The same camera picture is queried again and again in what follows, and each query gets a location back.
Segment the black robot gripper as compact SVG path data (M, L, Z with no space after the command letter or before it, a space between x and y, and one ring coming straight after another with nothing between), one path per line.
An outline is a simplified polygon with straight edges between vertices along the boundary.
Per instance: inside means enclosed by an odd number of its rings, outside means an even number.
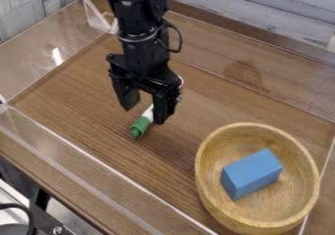
M169 67L170 49L169 30L146 36L119 36L122 54L108 54L110 77L119 104L130 111L141 101L139 87L147 80L170 82L177 73ZM175 112L178 93L158 93L154 95L154 121L165 124Z

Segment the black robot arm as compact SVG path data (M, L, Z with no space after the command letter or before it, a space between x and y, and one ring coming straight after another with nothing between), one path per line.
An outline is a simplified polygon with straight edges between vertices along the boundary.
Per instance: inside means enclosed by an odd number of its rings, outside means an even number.
M177 26L166 20L169 0L107 0L118 21L120 54L107 54L108 75L119 104L131 110L141 93L153 95L154 122L163 124L174 114L182 79L170 69L170 55L182 48L170 46L169 32Z

